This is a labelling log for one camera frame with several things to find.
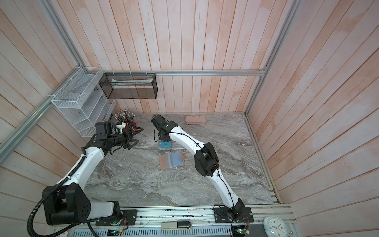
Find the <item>teal credit card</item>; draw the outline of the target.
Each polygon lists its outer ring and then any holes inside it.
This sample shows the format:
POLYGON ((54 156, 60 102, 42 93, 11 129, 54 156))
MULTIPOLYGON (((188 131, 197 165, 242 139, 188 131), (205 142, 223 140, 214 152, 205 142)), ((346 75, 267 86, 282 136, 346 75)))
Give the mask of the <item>teal credit card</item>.
POLYGON ((171 149, 172 148, 172 142, 171 141, 168 141, 168 142, 163 142, 163 141, 159 141, 159 148, 163 148, 163 149, 171 149))

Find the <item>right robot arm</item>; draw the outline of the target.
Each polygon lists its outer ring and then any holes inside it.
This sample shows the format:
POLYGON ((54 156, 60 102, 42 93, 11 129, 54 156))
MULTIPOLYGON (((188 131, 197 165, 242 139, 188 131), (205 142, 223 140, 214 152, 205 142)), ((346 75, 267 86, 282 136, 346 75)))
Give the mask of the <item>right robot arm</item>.
POLYGON ((177 123, 168 121, 162 115, 154 115, 151 122, 157 130, 161 141, 175 141, 194 156, 194 164, 197 172, 210 180, 222 198, 228 214, 233 221, 237 221, 245 205, 223 176, 213 144, 210 142, 203 143, 195 139, 185 132, 177 123))

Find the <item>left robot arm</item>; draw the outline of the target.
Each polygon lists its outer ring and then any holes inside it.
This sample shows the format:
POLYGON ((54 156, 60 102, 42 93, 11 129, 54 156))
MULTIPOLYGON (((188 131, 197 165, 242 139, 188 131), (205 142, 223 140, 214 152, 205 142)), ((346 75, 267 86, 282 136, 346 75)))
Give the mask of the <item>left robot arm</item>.
POLYGON ((27 220, 29 236, 39 236, 34 230, 33 222, 41 207, 44 209, 48 225, 66 225, 64 229, 53 233, 53 237, 77 225, 90 226, 92 222, 101 219, 111 225, 124 222, 118 201, 91 202, 83 190, 99 162, 107 154, 113 154, 121 148, 130 150, 134 147, 139 141, 133 137, 143 131, 143 128, 133 124, 106 121, 96 123, 95 129, 96 132, 90 141, 82 147, 79 160, 66 176, 56 185, 43 190, 42 199, 33 208, 27 220))

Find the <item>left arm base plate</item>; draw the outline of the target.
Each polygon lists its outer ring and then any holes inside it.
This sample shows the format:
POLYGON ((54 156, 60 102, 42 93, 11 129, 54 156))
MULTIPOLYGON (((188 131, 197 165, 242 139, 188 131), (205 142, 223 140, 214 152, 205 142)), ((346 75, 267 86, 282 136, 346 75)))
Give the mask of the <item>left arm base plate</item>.
POLYGON ((122 209, 110 217, 99 218, 96 226, 134 226, 137 218, 137 209, 122 209))

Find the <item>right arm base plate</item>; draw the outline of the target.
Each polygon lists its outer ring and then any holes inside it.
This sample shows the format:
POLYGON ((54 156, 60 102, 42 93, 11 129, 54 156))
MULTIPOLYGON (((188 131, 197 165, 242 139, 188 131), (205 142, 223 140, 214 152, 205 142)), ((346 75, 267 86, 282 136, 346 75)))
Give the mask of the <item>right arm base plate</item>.
POLYGON ((250 207, 245 207, 238 217, 232 213, 227 207, 214 206, 214 220, 216 223, 238 223, 238 224, 250 224, 254 222, 253 213, 250 207))

